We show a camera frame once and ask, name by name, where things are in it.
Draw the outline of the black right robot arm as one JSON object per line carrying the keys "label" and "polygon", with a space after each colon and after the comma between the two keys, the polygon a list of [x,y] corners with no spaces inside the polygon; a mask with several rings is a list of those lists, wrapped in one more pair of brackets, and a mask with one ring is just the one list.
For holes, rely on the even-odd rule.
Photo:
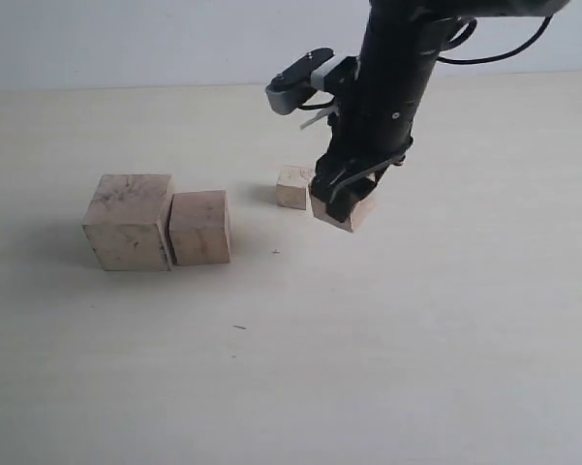
{"label": "black right robot arm", "polygon": [[[404,163],[412,128],[437,63],[489,64],[533,45],[564,1],[373,1],[352,81],[335,94],[331,140],[315,166],[309,193],[316,217],[352,230],[352,217],[390,166]],[[508,52],[449,59],[479,19],[539,17],[537,31]]]}

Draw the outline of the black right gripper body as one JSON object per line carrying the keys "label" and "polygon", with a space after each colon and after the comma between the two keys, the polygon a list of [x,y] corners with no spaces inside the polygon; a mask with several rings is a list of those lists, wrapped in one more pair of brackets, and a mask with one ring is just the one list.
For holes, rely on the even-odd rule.
{"label": "black right gripper body", "polygon": [[319,67],[319,90],[335,98],[320,179],[379,179],[404,162],[413,144],[413,56],[334,57]]}

